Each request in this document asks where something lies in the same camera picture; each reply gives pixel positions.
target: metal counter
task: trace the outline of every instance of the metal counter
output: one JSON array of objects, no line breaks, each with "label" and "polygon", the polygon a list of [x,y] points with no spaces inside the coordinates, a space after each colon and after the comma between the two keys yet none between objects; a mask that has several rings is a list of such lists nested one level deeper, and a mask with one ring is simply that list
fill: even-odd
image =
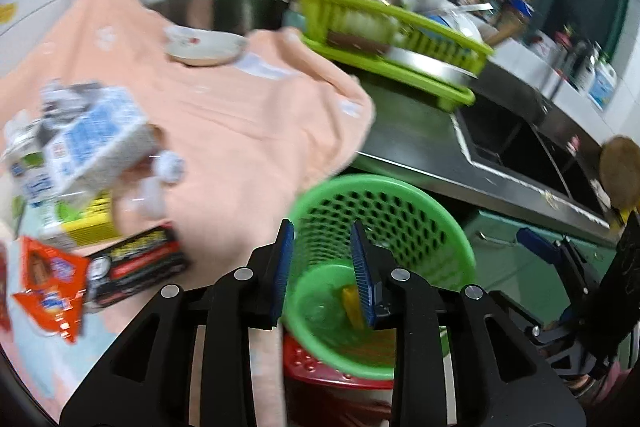
[{"label": "metal counter", "polygon": [[605,227],[569,202],[551,204],[539,191],[469,162],[450,115],[434,107],[427,93],[375,74],[358,73],[376,105],[376,120],[353,163],[356,169],[401,179],[597,245],[617,243],[616,227]]}]

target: ceramic dish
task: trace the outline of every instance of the ceramic dish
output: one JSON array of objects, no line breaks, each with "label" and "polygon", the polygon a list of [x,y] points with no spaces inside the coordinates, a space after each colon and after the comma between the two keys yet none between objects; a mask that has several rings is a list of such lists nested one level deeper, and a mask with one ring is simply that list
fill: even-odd
[{"label": "ceramic dish", "polygon": [[169,60],[187,66],[219,66],[239,57],[247,39],[225,32],[169,26],[164,30],[169,42],[164,52]]}]

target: green basket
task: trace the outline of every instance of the green basket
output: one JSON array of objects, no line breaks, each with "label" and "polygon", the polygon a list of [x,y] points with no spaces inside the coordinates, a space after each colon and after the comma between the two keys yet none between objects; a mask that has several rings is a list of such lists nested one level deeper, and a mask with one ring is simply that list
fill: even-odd
[{"label": "green basket", "polygon": [[476,97],[468,87],[440,81],[387,62],[383,57],[334,48],[326,43],[327,32],[358,34],[428,57],[437,58],[473,74],[480,74],[493,49],[465,37],[442,24],[398,6],[376,0],[300,0],[306,19],[305,44],[330,60],[337,60],[371,73],[404,82],[434,94],[438,107],[452,111],[459,105],[472,105]]},{"label": "green basket", "polygon": [[[458,291],[474,281],[474,254],[459,224],[404,182],[372,174],[339,176],[298,199],[289,219],[296,236],[285,323],[310,354],[348,375],[391,380],[395,360],[395,331],[356,330],[342,307],[341,288],[355,284],[355,219],[362,220],[370,241],[431,284]],[[445,355],[445,331],[442,344]]]}]

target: orange snack bag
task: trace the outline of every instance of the orange snack bag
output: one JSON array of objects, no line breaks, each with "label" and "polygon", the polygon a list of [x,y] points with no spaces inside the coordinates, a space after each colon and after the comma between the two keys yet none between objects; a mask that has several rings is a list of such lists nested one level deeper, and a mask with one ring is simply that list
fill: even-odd
[{"label": "orange snack bag", "polygon": [[88,266],[89,259],[23,237],[25,291],[15,293],[14,298],[39,327],[60,333],[67,342],[74,343],[82,321]]}]

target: metal bolt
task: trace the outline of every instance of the metal bolt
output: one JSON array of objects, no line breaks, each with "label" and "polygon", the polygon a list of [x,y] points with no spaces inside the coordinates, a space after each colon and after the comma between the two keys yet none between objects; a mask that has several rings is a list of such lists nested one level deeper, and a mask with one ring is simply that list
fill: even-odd
[{"label": "metal bolt", "polygon": [[248,281],[253,276],[254,276],[253,270],[251,270],[251,268],[247,268],[246,266],[242,268],[238,268],[234,272],[234,277],[239,281]]},{"label": "metal bolt", "polygon": [[465,288],[465,295],[470,299],[477,301],[482,297],[482,295],[484,295],[484,292],[480,286],[471,285]]},{"label": "metal bolt", "polygon": [[393,272],[391,272],[391,277],[397,281],[408,281],[411,274],[404,268],[394,268]]},{"label": "metal bolt", "polygon": [[160,290],[160,295],[165,299],[172,299],[180,293],[180,288],[175,284],[168,284]]}]

